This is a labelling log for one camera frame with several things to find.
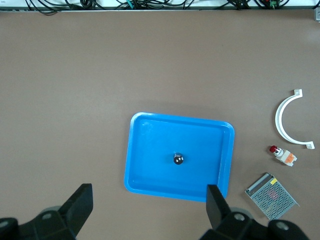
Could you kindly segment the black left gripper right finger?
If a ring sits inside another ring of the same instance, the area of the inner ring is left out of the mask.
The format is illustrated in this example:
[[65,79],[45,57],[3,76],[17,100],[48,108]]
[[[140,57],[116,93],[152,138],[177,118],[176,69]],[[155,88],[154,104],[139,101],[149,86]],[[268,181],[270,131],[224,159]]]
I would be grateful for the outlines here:
[[308,240],[293,222],[271,220],[267,226],[248,214],[231,210],[217,185],[206,190],[206,213],[211,224],[201,240]]

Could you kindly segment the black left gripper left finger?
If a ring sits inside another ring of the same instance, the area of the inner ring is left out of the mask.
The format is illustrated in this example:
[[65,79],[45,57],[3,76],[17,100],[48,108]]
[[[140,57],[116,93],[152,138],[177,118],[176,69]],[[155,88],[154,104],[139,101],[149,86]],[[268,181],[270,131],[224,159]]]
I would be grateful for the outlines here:
[[42,210],[35,218],[19,224],[14,217],[0,219],[2,240],[75,240],[93,210],[93,186],[80,187],[61,206]]

